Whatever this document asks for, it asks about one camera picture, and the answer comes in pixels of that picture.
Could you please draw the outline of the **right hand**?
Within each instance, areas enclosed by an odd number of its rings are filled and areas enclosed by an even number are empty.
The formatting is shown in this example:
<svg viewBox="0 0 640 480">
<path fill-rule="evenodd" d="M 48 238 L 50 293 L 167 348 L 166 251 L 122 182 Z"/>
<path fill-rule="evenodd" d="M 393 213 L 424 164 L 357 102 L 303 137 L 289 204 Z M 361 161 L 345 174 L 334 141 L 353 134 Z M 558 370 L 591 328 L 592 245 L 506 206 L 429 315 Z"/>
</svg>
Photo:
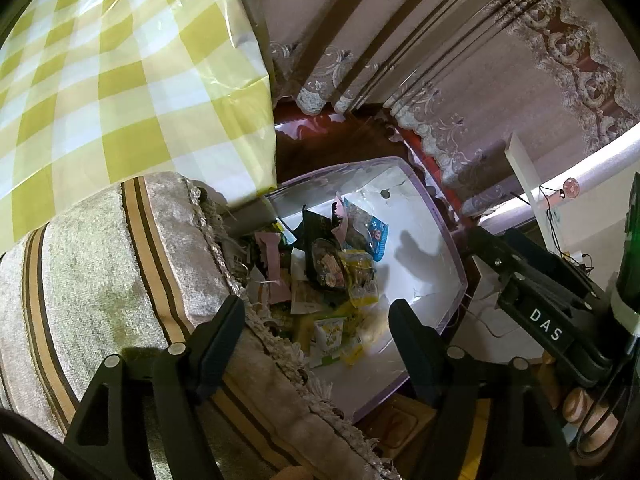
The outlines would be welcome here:
<svg viewBox="0 0 640 480">
<path fill-rule="evenodd" d="M 598 452 L 614 434 L 618 419 L 608 412 L 608 404 L 597 404 L 583 388 L 574 389 L 563 404 L 564 419 L 575 429 L 582 428 L 578 450 Z"/>
</svg>

